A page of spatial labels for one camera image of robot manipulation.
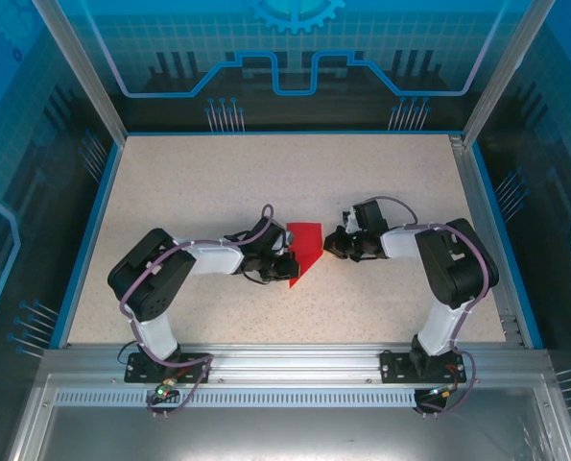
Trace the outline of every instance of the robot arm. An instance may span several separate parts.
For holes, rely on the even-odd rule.
[[[428,319],[412,343],[411,361],[419,376],[427,375],[433,357],[449,354],[451,338],[466,307],[482,291],[484,275],[477,257],[449,230],[436,226],[389,228],[375,200],[354,205],[343,213],[344,224],[328,235],[323,248],[355,262],[412,257],[421,259],[435,299]],[[498,282],[498,269],[465,219],[447,223],[461,232],[481,253],[489,287]]]
[[[247,240],[266,227],[267,219],[263,217],[252,230],[227,235],[223,241]],[[126,304],[127,311],[133,314],[130,321],[146,348],[160,360],[178,361],[178,341],[170,328],[167,309],[187,277],[257,272],[264,283],[298,277],[295,255],[288,251],[292,240],[290,232],[272,221],[259,238],[247,245],[192,243],[165,259],[135,289]],[[153,261],[183,242],[163,229],[151,230],[108,275],[108,285],[117,299],[121,300]]]

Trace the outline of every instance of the metal base plate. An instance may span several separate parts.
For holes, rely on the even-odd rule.
[[[185,353],[181,356],[181,362],[196,360],[202,357],[206,357],[206,353]],[[177,377],[177,384],[195,384],[204,365],[205,364],[200,363],[190,367],[185,373]],[[124,380],[125,382],[158,384],[167,377],[164,370],[168,369],[155,365],[146,355],[140,352],[131,353],[128,358],[128,367],[125,371]],[[210,375],[210,372],[206,374],[202,382],[208,382],[208,375]]]
[[[461,355],[446,353],[441,357],[433,358],[438,360],[435,363],[438,371],[428,374],[426,378],[421,378],[417,375],[408,352],[383,351],[379,355],[381,382],[384,384],[449,384],[454,382],[454,377],[445,369],[445,365],[462,366],[462,370],[458,371],[458,382],[466,382],[466,370]]]

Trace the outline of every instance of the speckled tabletop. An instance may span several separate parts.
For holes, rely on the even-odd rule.
[[[271,203],[275,219],[319,222],[323,234],[367,197],[406,201],[423,222],[470,219],[446,135],[132,136],[91,258],[70,343],[132,339],[107,274],[149,230],[181,238],[244,231]],[[382,204],[392,225],[406,211]],[[242,277],[189,278],[168,310],[181,343],[408,342],[432,294],[421,262],[323,257],[292,288]],[[460,338],[504,341],[489,296]]]

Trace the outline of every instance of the red fabric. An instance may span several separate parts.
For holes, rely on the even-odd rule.
[[[300,266],[299,277],[289,280],[291,288],[323,254],[323,235],[319,223],[289,223],[287,230],[294,235],[290,252],[296,255],[296,261]]]

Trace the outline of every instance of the ventilated metal strip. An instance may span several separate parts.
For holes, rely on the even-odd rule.
[[[180,403],[188,390],[160,407]],[[143,407],[152,393],[148,389],[66,389],[59,390],[55,406]],[[373,408],[414,407],[413,389],[201,389],[189,407],[239,408]]]

